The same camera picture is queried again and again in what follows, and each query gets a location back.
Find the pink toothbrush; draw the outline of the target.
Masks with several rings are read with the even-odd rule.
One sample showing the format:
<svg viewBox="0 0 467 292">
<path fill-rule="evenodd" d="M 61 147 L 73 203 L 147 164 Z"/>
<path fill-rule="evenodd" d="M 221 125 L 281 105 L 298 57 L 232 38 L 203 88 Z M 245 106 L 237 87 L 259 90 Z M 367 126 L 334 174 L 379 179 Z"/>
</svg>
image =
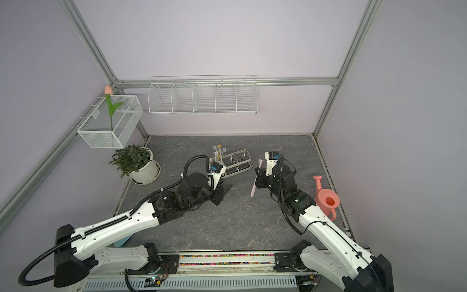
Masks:
<svg viewBox="0 0 467 292">
<path fill-rule="evenodd" d="M 259 159 L 259 166 L 258 166 L 258 168 L 261 168 L 261 167 L 262 167 L 262 164 L 263 164 L 263 159 L 260 158 L 260 159 Z M 255 191 L 256 191 L 256 189 L 257 189 L 257 186 L 256 186 L 257 178 L 258 178 L 258 176 L 257 176 L 257 174 L 256 174 L 255 181 L 254 181 L 253 186 L 252 186 L 251 197 L 254 197 Z"/>
</svg>

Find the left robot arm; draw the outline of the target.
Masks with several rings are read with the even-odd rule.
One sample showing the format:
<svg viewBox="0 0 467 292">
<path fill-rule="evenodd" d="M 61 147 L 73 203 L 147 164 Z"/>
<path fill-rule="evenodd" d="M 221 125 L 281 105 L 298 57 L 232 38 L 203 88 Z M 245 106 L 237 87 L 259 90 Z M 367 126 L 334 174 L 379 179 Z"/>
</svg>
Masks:
<svg viewBox="0 0 467 292">
<path fill-rule="evenodd" d="M 225 171 L 223 164 L 196 155 L 186 162 L 180 180 L 147 195 L 132 210 L 83 228 L 62 226 L 55 246 L 26 266 L 18 283 L 30 287 L 52 281 L 55 287 L 67 287 L 103 270 L 169 275 L 170 267 L 153 243 L 125 250 L 118 260 L 109 245 L 179 219 L 207 201 L 219 205 L 232 187 L 224 183 Z"/>
</svg>

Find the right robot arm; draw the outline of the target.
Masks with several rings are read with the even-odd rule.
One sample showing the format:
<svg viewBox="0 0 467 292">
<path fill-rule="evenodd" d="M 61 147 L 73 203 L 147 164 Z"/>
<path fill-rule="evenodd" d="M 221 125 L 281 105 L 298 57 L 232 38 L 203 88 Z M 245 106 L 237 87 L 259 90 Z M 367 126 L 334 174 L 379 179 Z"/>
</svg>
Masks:
<svg viewBox="0 0 467 292">
<path fill-rule="evenodd" d="M 285 164 L 283 155 L 266 152 L 263 164 L 255 172 L 255 187 L 269 190 L 288 224 L 303 226 L 331 252 L 327 255 L 309 242 L 300 242 L 292 252 L 305 268 L 318 272 L 344 292 L 394 291 L 389 260 L 359 246 L 307 193 L 298 189 L 294 173 Z"/>
</svg>

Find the cream toothbrush holder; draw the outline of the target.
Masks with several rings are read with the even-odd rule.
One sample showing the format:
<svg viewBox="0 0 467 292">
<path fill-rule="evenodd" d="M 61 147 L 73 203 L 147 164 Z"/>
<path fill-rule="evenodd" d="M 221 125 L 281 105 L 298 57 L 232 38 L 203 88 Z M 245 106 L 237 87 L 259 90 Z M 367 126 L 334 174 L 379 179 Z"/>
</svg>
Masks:
<svg viewBox="0 0 467 292">
<path fill-rule="evenodd" d="M 223 160 L 218 161 L 225 166 L 226 171 L 222 178 L 230 178 L 232 176 L 244 173 L 251 168 L 251 155 L 246 150 L 239 150 L 230 154 L 224 154 Z M 209 159 L 210 164 L 213 163 L 213 157 Z"/>
</svg>

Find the pink watering can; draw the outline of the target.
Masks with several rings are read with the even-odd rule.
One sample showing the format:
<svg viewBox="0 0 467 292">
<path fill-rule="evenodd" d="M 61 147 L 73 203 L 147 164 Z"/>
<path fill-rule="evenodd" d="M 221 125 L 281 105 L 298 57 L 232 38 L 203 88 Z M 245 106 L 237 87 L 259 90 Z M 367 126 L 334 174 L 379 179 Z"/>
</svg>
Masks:
<svg viewBox="0 0 467 292">
<path fill-rule="evenodd" d="M 322 176 L 313 176 L 313 178 L 316 182 L 316 204 L 331 221 L 335 221 L 337 219 L 336 209 L 339 207 L 341 202 L 340 198 L 337 193 L 331 189 L 325 189 L 322 187 Z"/>
</svg>

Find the potted green plant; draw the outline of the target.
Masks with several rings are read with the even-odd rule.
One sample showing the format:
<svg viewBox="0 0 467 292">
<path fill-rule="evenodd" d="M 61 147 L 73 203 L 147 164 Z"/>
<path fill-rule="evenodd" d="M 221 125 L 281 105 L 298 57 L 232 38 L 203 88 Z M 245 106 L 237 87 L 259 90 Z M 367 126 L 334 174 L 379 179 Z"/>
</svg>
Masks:
<svg viewBox="0 0 467 292">
<path fill-rule="evenodd" d="M 117 149 L 109 164 L 121 171 L 121 177 L 128 176 L 137 185 L 153 183 L 161 174 L 160 164 L 154 159 L 153 152 L 134 144 Z"/>
</svg>

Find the white vent grille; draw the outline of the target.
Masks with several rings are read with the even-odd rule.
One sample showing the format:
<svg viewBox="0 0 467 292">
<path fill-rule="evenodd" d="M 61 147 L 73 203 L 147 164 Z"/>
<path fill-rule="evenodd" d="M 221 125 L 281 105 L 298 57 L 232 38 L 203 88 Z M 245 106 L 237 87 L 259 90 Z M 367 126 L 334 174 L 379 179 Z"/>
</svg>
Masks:
<svg viewBox="0 0 467 292">
<path fill-rule="evenodd" d="M 248 277 L 169 277 L 157 284 L 154 277 L 130 279 L 130 285 L 137 292 L 162 292 L 169 290 L 248 290 L 267 288 L 294 288 L 299 284 L 294 276 L 248 276 Z M 90 279 L 83 292 L 127 292 L 125 279 Z"/>
</svg>

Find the white mesh box basket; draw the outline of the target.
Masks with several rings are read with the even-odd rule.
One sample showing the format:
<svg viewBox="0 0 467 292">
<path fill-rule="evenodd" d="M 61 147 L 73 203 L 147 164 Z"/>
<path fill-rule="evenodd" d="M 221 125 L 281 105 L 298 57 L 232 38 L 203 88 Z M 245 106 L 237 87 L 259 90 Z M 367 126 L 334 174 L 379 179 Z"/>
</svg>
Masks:
<svg viewBox="0 0 467 292">
<path fill-rule="evenodd" d="M 109 115 L 104 97 L 77 128 L 77 134 L 91 148 L 124 148 L 136 130 L 143 109 L 136 96 L 110 95 L 113 108 Z"/>
</svg>

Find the artificial pink tulip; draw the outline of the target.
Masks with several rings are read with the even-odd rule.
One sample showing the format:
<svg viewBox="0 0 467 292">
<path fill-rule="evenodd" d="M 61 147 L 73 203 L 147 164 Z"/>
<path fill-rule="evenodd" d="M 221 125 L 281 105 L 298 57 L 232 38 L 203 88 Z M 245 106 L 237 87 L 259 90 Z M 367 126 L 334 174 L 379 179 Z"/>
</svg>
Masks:
<svg viewBox="0 0 467 292">
<path fill-rule="evenodd" d="M 117 109 L 123 104 L 123 102 L 113 103 L 111 100 L 111 96 L 113 95 L 113 89 L 110 85 L 106 85 L 104 88 L 105 100 L 108 106 L 108 115 L 110 119 L 111 131 L 114 130 L 113 126 L 113 115 Z"/>
</svg>

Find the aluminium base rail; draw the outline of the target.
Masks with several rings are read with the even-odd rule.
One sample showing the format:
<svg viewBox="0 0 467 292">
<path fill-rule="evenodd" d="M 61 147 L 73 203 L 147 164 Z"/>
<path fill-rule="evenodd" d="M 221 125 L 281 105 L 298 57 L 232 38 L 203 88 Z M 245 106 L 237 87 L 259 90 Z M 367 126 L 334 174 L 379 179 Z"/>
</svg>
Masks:
<svg viewBox="0 0 467 292">
<path fill-rule="evenodd" d="M 299 242 L 290 252 L 297 255 L 307 268 L 328 276 L 335 276 L 344 282 L 354 280 L 342 263 L 322 253 L 306 240 Z M 275 253 L 177 254 L 180 256 L 178 269 L 187 266 L 202 270 L 209 268 L 228 270 L 239 266 L 259 266 L 273 269 Z M 152 243 L 133 248 L 104 248 L 86 260 L 79 260 L 74 254 L 68 253 L 64 255 L 62 260 L 55 261 L 55 286 L 71 285 L 95 272 L 113 273 L 123 270 L 139 270 L 148 262 L 158 262 L 160 259 L 160 254 Z"/>
</svg>

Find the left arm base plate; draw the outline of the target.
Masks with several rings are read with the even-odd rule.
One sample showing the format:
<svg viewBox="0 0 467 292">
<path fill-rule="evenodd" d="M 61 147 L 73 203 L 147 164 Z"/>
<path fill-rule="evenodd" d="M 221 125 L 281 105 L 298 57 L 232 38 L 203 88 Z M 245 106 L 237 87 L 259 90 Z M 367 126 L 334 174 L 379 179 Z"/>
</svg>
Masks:
<svg viewBox="0 0 467 292">
<path fill-rule="evenodd" d="M 160 255 L 158 262 L 148 262 L 139 270 L 129 270 L 129 275 L 171 275 L 176 274 L 180 256 L 178 254 L 163 254 Z"/>
</svg>

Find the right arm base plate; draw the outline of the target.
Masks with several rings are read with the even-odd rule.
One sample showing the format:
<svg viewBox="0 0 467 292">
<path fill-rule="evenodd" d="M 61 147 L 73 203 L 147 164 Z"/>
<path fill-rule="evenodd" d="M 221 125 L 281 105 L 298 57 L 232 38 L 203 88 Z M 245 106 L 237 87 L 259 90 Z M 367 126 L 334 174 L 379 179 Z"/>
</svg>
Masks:
<svg viewBox="0 0 467 292">
<path fill-rule="evenodd" d="M 311 273 L 319 274 L 317 271 L 307 268 L 297 255 L 288 252 L 274 254 L 274 271 L 278 273 Z"/>
</svg>

